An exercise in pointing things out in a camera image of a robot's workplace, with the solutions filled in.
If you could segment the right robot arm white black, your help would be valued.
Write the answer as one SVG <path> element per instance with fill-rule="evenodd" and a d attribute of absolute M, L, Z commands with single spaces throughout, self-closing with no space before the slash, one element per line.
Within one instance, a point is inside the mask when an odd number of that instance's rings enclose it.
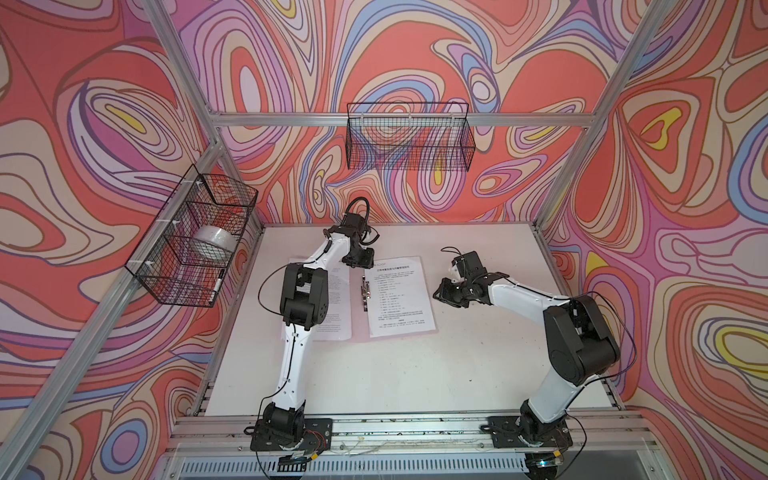
<path fill-rule="evenodd" d="M 458 253 L 450 277 L 433 298 L 455 308 L 472 303 L 507 309 L 543 327 L 550 368 L 516 417 L 493 417 L 484 427 L 494 438 L 530 447 L 555 441 L 567 427 L 568 408 L 585 387 L 620 361 L 618 342 L 589 295 L 558 296 L 485 268 L 475 251 Z"/>

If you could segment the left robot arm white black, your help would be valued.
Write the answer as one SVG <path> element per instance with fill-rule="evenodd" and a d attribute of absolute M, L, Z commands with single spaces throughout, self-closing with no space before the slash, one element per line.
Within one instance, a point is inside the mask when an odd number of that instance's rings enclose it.
<path fill-rule="evenodd" d="M 379 234 L 369 218 L 369 200 L 354 198 L 340 223 L 323 231 L 324 241 L 315 252 L 281 268 L 281 297 L 274 312 L 284 327 L 281 370 L 276 391 L 260 401 L 255 424 L 244 429 L 256 453 L 287 452 L 311 458 L 331 446 L 333 420 L 306 416 L 302 370 L 313 336 L 329 312 L 331 270 L 339 265 L 373 267 L 372 245 Z"/>

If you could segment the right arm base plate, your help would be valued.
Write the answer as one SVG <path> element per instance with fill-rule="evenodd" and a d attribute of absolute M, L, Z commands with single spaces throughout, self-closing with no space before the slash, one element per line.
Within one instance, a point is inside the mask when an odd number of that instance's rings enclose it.
<path fill-rule="evenodd" d="M 573 446 L 565 418 L 541 423 L 535 416 L 490 416 L 480 431 L 489 434 L 494 448 L 534 448 L 565 451 Z"/>

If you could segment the pink file folder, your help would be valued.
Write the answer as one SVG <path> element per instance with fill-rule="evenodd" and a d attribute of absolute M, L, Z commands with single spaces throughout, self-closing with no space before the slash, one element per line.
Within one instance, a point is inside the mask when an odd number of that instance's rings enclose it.
<path fill-rule="evenodd" d="M 352 313 L 352 316 L 351 316 L 352 337 L 350 340 L 342 341 L 342 342 L 361 343 L 361 342 L 368 342 L 368 341 L 374 341 L 374 340 L 396 338 L 396 337 L 389 337 L 389 338 L 383 338 L 383 339 L 370 338 L 367 312 L 364 312 L 362 309 L 362 301 L 361 301 L 361 294 L 360 294 L 361 279 L 363 276 L 365 276 L 365 273 L 354 273 L 351 268 L 349 269 L 350 269 L 350 288 L 351 288 L 350 300 L 351 300 L 351 313 Z"/>

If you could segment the printed list sheet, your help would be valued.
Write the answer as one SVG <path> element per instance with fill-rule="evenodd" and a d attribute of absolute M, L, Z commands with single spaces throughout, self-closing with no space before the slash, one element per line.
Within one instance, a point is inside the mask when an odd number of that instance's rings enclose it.
<path fill-rule="evenodd" d="M 377 260 L 365 279 L 371 339 L 419 335 L 437 329 L 418 256 Z"/>

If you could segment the printed english text sheet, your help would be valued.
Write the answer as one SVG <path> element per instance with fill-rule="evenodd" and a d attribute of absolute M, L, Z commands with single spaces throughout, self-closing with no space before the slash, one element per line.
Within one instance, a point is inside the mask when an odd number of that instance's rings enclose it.
<path fill-rule="evenodd" d="M 315 341 L 342 342 L 352 337 L 350 269 L 337 263 L 329 272 L 329 310 L 324 322 L 312 328 Z"/>

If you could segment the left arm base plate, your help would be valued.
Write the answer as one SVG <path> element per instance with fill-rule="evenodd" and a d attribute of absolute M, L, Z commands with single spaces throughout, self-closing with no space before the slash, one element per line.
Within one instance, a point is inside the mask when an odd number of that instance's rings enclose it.
<path fill-rule="evenodd" d="M 282 432 L 266 426 L 263 420 L 244 428 L 243 433 L 251 438 L 250 449 L 254 452 L 322 453 L 332 444 L 333 420 L 311 417 L 304 420 L 296 432 Z"/>

